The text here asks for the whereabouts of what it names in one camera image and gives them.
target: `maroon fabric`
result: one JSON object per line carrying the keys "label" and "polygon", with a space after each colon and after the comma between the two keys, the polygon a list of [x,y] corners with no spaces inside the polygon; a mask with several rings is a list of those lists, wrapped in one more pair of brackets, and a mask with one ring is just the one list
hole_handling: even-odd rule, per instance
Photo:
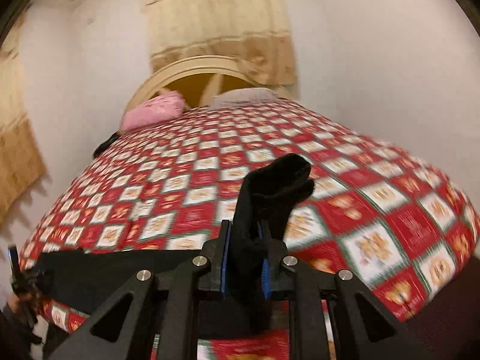
{"label": "maroon fabric", "polygon": [[472,257],[406,324],[437,360],[480,359],[480,260]]}

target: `red and white checkered bedspread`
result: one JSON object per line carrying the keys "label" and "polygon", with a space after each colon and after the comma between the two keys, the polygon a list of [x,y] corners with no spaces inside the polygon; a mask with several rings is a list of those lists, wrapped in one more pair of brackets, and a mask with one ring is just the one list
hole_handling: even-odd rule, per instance
{"label": "red and white checkered bedspread", "polygon": [[[289,152],[312,163],[315,179],[286,231],[292,254],[329,272],[348,267],[400,320],[469,259],[479,218],[445,174],[285,101],[194,109],[122,136],[45,215],[21,265],[32,266],[42,251],[77,247],[201,249],[233,217],[243,177]],[[54,302],[45,314],[70,332],[85,318]],[[286,335],[278,334],[261,342],[281,347]],[[223,358],[219,347],[205,346]]]}

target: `pink pillow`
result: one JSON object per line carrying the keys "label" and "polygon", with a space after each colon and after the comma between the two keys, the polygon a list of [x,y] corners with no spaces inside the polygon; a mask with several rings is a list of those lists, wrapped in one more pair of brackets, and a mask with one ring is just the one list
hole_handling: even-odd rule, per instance
{"label": "pink pillow", "polygon": [[131,131],[166,120],[172,120],[183,112],[185,99],[180,92],[172,91],[136,106],[123,117],[122,131]]}

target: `pillow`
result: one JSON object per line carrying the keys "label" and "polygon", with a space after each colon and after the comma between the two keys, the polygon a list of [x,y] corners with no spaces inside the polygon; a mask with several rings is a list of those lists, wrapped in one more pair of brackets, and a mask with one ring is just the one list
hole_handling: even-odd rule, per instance
{"label": "pillow", "polygon": [[172,91],[136,106],[123,117],[121,129],[135,130],[159,122],[165,122],[180,117],[185,99],[180,92]]}
{"label": "pillow", "polygon": [[247,104],[278,101],[277,95],[268,88],[243,88],[224,92],[213,97],[209,108],[232,108]]}

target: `arched headboard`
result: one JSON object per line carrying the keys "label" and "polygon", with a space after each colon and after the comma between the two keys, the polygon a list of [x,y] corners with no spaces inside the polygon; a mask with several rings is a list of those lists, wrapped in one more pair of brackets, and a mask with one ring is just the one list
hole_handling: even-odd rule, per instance
{"label": "arched headboard", "polygon": [[[261,87],[240,72],[235,58],[221,55],[194,56],[173,62],[150,76],[135,92],[123,114],[158,93],[179,91],[188,108],[211,103],[213,96],[239,88]],[[290,99],[282,86],[269,87],[279,97]]]}

